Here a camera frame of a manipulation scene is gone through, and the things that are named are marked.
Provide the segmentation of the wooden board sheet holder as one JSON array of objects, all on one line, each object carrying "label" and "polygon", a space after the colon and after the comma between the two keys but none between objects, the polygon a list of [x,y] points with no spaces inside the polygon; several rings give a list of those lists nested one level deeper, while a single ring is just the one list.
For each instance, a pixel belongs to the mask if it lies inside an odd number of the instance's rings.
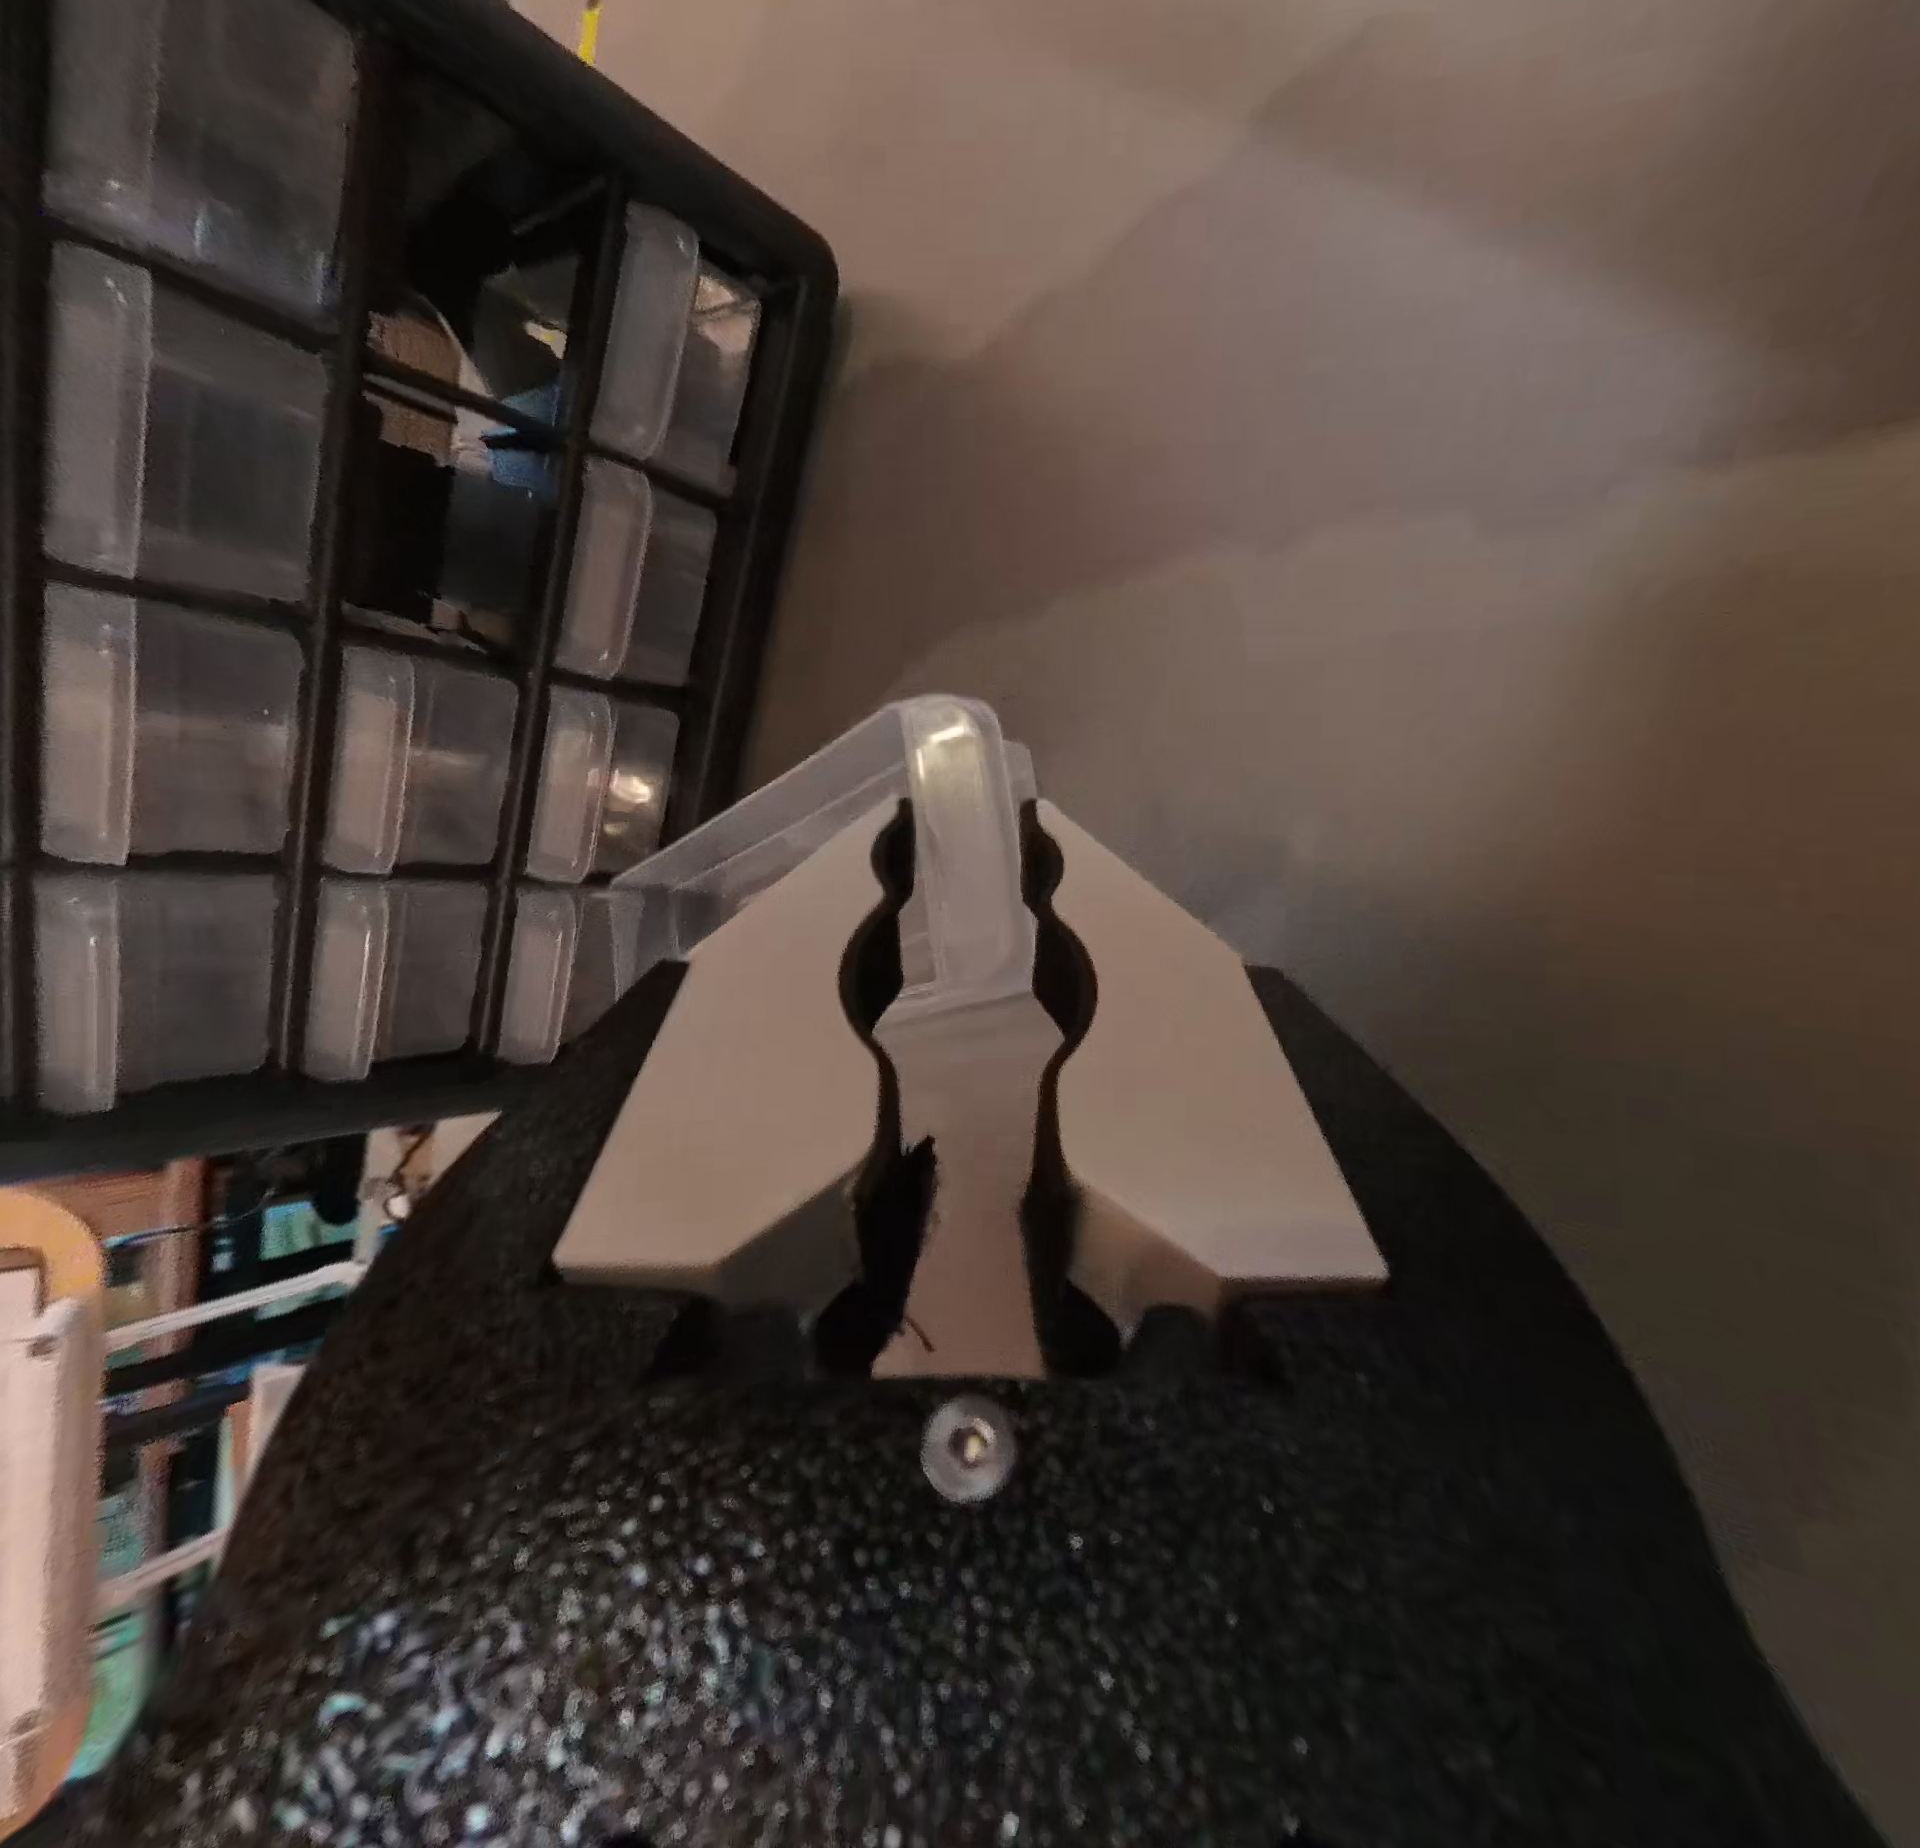
[{"label": "wooden board sheet holder", "polygon": [[91,1700],[105,1263],[59,1199],[1,1194],[1,1835],[58,1791]]}]

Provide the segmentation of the clear plastic drawer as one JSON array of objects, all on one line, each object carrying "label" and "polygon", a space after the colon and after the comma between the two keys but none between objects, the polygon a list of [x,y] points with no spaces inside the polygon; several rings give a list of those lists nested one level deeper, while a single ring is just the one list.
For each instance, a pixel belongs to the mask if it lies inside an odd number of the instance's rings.
[{"label": "clear plastic drawer", "polygon": [[[1018,789],[993,710],[972,699],[880,707],[616,875],[612,894],[632,907],[622,966],[679,978],[693,948],[757,894],[894,800],[914,812],[915,880],[897,920],[903,987],[875,1039],[920,1049],[924,1074],[948,1071],[980,1042],[975,1015],[1032,992],[1036,949]],[[905,1322],[875,1372],[1044,1376],[1016,1207],[932,1205]]]}]

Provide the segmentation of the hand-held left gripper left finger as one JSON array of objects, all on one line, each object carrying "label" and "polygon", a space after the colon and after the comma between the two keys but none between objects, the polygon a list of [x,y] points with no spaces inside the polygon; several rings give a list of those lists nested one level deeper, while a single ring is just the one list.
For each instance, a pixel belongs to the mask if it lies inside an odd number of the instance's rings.
[{"label": "hand-held left gripper left finger", "polygon": [[903,987],[905,800],[865,810],[702,940],[550,1256],[569,1287],[686,1298],[872,1376],[937,1188],[878,1024]]}]

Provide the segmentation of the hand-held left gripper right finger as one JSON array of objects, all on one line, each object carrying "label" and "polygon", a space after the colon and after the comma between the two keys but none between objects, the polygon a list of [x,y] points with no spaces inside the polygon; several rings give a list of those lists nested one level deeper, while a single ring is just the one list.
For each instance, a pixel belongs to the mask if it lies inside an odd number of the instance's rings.
[{"label": "hand-held left gripper right finger", "polygon": [[1111,1372],[1159,1309],[1378,1294],[1388,1260],[1239,952],[1048,801],[1022,810],[1036,1095],[1022,1263],[1044,1369]]}]

